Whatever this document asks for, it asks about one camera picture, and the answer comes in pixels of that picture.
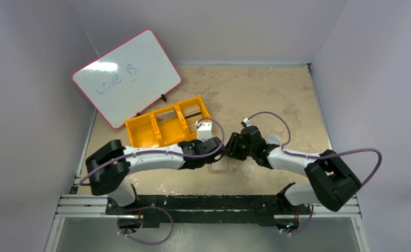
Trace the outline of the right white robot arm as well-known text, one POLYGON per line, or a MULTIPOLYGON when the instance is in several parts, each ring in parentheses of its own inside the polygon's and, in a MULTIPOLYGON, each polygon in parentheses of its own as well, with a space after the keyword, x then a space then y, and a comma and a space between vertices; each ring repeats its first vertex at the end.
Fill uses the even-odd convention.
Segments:
POLYGON ((232 133, 225 146, 226 156, 271 170, 285 170, 307 177, 307 183, 290 183, 279 193, 283 205, 322 204, 337 212, 362 187, 360 180, 332 150, 321 154, 289 151, 277 143, 268 143, 256 126, 232 133))

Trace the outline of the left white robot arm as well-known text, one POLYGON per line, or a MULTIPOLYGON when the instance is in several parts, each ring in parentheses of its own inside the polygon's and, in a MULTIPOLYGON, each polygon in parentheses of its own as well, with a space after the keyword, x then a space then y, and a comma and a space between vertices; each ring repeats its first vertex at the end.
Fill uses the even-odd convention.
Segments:
POLYGON ((158 148, 135 148, 111 140, 85 160, 88 173, 80 185, 90 187, 92 195, 106 195, 127 207, 138 200, 135 187, 125 181, 128 175, 158 169, 198 169, 217 162, 223 150, 218 137, 158 148))

